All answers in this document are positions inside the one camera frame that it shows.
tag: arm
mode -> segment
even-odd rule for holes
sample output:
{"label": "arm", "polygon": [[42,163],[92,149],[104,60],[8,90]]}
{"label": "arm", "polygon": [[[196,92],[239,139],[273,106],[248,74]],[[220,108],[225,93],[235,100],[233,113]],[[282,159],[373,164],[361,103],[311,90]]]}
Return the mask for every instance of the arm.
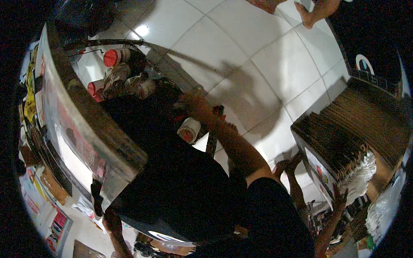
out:
{"label": "arm", "polygon": [[109,234],[119,258],[133,258],[122,236],[122,222],[119,216],[108,208],[103,215],[103,226]]}
{"label": "arm", "polygon": [[329,221],[327,222],[327,225],[325,226],[325,228],[323,228],[317,236],[316,258],[324,257],[324,253],[328,245],[330,244],[331,236],[333,235],[336,225],[340,221],[341,215],[343,214],[346,208],[347,193],[348,193],[348,190],[346,190],[344,195],[341,195],[337,186],[334,185],[335,203],[334,203],[334,208],[333,208],[333,214],[331,218],[329,219]]}
{"label": "arm", "polygon": [[208,131],[216,134],[228,157],[244,172],[248,186],[257,178],[274,178],[270,167],[260,153],[231,125],[213,113],[212,107],[201,96],[201,93],[187,93],[183,101],[190,115],[206,125]]}

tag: hand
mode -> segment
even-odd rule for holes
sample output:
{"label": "hand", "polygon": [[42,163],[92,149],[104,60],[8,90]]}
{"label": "hand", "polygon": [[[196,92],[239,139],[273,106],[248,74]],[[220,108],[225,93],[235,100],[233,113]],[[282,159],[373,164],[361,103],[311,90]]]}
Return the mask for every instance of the hand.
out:
{"label": "hand", "polygon": [[121,218],[110,207],[103,214],[102,224],[109,235],[122,235]]}
{"label": "hand", "polygon": [[349,190],[346,189],[344,194],[340,193],[340,190],[338,189],[338,186],[336,184],[333,184],[334,188],[334,210],[339,210],[339,211],[344,211],[346,208],[346,203],[347,203],[347,194],[349,193]]}
{"label": "hand", "polygon": [[208,123],[213,118],[214,110],[203,96],[202,90],[197,90],[184,94],[181,102],[185,104],[188,114],[195,120]]}

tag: white tiled floor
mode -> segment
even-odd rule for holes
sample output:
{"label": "white tiled floor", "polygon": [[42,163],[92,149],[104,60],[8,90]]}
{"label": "white tiled floor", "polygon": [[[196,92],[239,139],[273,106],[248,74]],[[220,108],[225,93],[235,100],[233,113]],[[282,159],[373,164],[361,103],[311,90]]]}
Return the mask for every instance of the white tiled floor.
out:
{"label": "white tiled floor", "polygon": [[[300,0],[308,9],[311,0]],[[141,39],[140,47],[179,84],[197,83],[274,167],[274,159],[295,147],[292,122],[309,107],[321,109],[344,89],[346,66],[325,20],[308,30],[293,0],[274,15],[245,0],[132,0],[119,4],[112,27],[93,39]],[[101,79],[99,54],[73,65],[85,86]],[[196,147],[205,150],[206,138]],[[218,144],[215,159],[228,170]],[[301,164],[296,176],[306,201],[322,200]],[[288,187],[288,179],[282,177]]]}

